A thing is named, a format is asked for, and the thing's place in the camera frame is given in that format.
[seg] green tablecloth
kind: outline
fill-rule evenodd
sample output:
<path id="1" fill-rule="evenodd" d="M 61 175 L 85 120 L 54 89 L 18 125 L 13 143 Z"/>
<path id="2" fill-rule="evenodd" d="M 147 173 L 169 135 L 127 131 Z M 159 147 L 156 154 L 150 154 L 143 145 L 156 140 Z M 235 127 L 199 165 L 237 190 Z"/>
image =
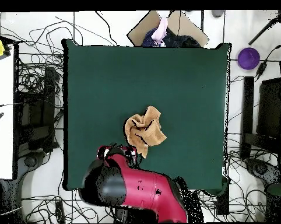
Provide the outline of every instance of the green tablecloth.
<path id="1" fill-rule="evenodd" d="M 149 147 L 141 168 L 181 176 L 190 189 L 221 189 L 228 44 L 83 47 L 67 40 L 64 48 L 69 190 L 81 186 L 100 145 L 126 143 L 124 121 L 147 106 L 161 112 L 167 139 Z"/>

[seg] black cable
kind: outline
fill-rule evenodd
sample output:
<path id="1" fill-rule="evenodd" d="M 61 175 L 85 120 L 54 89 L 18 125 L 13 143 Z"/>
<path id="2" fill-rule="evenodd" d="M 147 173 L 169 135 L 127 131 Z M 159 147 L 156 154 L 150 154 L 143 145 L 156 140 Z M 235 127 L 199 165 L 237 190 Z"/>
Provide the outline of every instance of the black cable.
<path id="1" fill-rule="evenodd" d="M 232 119 L 236 118 L 237 116 L 239 116 L 239 115 L 242 114 L 242 113 L 243 113 L 243 112 L 241 112 L 241 113 L 235 115 L 233 118 L 229 119 L 229 120 L 228 120 L 228 123 L 229 123 Z"/>
<path id="2" fill-rule="evenodd" d="M 179 29 L 178 29 L 177 36 L 179 35 L 179 31 L 180 31 L 180 19 L 181 19 L 181 11 L 180 11 L 180 16 L 179 16 Z"/>
<path id="3" fill-rule="evenodd" d="M 101 19 L 104 20 L 104 18 L 103 18 L 101 15 L 99 15 L 99 13 L 98 13 L 97 11 L 95 11 L 95 13 L 96 13 Z M 108 32 L 110 33 L 110 25 L 107 23 L 106 20 L 104 20 L 104 22 L 105 22 L 106 25 L 108 26 Z"/>
<path id="4" fill-rule="evenodd" d="M 106 38 L 104 38 L 104 37 L 100 36 L 99 34 L 94 33 L 94 32 L 92 32 L 92 31 L 90 31 L 90 30 L 88 30 L 88 29 L 85 29 L 84 27 L 81 27 L 81 26 L 79 26 L 79 25 L 77 25 L 77 24 L 75 24 L 75 26 L 80 27 L 81 29 L 83 29 L 83 30 L 85 30 L 85 31 L 87 31 L 87 32 L 93 33 L 93 34 L 95 34 L 95 35 L 99 36 L 100 38 L 103 38 L 104 40 L 108 41 L 108 42 L 109 42 L 112 46 L 114 46 L 114 44 L 113 44 L 112 42 L 110 42 L 110 41 L 109 41 L 109 40 L 107 40 Z"/>
<path id="5" fill-rule="evenodd" d="M 224 30 L 226 27 L 226 11 L 224 11 L 224 16 L 223 16 L 223 35 L 222 35 L 222 43 L 224 43 Z"/>

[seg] floor tile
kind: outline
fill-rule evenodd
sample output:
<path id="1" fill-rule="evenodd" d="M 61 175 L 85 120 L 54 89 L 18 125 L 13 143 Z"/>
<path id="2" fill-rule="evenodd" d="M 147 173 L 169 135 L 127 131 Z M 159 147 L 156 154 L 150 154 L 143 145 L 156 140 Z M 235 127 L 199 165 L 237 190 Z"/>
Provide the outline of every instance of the floor tile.
<path id="1" fill-rule="evenodd" d="M 142 11 L 101 11 L 98 12 L 110 26 L 111 37 L 120 46 L 133 46 L 129 41 L 127 34 L 138 24 L 138 22 L 148 13 L 148 10 Z M 75 12 L 75 25 L 84 27 L 89 31 L 83 30 L 77 26 L 77 29 L 83 35 L 83 45 L 115 45 L 110 39 L 107 24 L 95 13 L 95 11 Z M 75 30 L 75 41 L 82 44 L 81 35 Z"/>
<path id="2" fill-rule="evenodd" d="M 243 48 L 249 47 L 248 43 L 276 16 L 276 10 L 227 10 L 224 40 L 233 45 L 231 58 L 237 58 Z M 264 60 L 279 44 L 281 44 L 280 23 L 265 31 L 251 47 L 255 48 Z M 269 59 L 281 60 L 281 48 L 274 51 Z"/>
<path id="3" fill-rule="evenodd" d="M 49 155 L 44 158 L 44 163 L 48 160 L 48 157 Z M 22 198 L 58 195 L 59 188 L 59 195 L 65 200 L 70 200 L 72 198 L 71 191 L 65 191 L 62 185 L 59 187 L 63 170 L 63 152 L 60 148 L 54 149 L 48 163 L 40 166 L 35 171 L 31 171 L 24 178 Z"/>
<path id="4" fill-rule="evenodd" d="M 224 15 L 215 18 L 213 17 L 211 10 L 204 11 L 203 32 L 209 39 L 207 45 L 204 47 L 216 48 L 223 42 L 223 21 Z"/>
<path id="5" fill-rule="evenodd" d="M 57 23 L 50 27 L 47 27 L 47 30 L 44 31 L 44 35 L 42 35 L 42 37 L 38 41 L 41 44 L 36 44 L 36 47 L 43 53 L 53 53 L 54 51 L 62 52 L 61 40 L 73 38 L 73 26 L 65 22 L 58 23 L 61 21 L 58 20 L 56 16 L 73 23 L 73 12 L 5 12 L 1 15 L 2 33 L 6 34 L 3 36 L 10 37 L 11 39 L 16 39 L 8 36 L 8 34 L 15 36 L 16 33 L 18 35 L 17 40 L 19 40 L 19 38 L 22 38 L 28 41 L 32 41 L 32 39 L 34 41 L 37 41 L 46 26 Z M 53 44 L 56 49 L 50 49 L 46 46 L 48 44 Z M 33 46 L 29 47 L 24 43 L 21 43 L 19 45 L 20 53 L 35 53 L 37 49 L 33 48 Z"/>

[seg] purple bowl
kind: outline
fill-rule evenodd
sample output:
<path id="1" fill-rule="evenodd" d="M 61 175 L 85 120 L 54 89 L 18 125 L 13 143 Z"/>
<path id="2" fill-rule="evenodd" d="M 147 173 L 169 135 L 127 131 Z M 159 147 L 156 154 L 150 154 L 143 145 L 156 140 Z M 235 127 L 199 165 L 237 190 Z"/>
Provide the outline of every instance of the purple bowl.
<path id="1" fill-rule="evenodd" d="M 259 53 L 256 49 L 247 47 L 240 51 L 238 64 L 242 69 L 254 69 L 259 64 Z"/>

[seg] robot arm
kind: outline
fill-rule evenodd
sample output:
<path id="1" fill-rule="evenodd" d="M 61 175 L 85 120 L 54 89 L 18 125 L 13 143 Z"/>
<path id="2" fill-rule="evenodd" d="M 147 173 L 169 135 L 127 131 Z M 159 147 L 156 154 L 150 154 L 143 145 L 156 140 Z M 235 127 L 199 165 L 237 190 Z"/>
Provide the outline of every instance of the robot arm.
<path id="1" fill-rule="evenodd" d="M 187 222 L 175 182 L 158 173 L 130 168 L 119 148 L 112 148 L 104 160 L 92 162 L 79 194 L 84 201 L 99 206 L 151 209 L 158 222 Z"/>

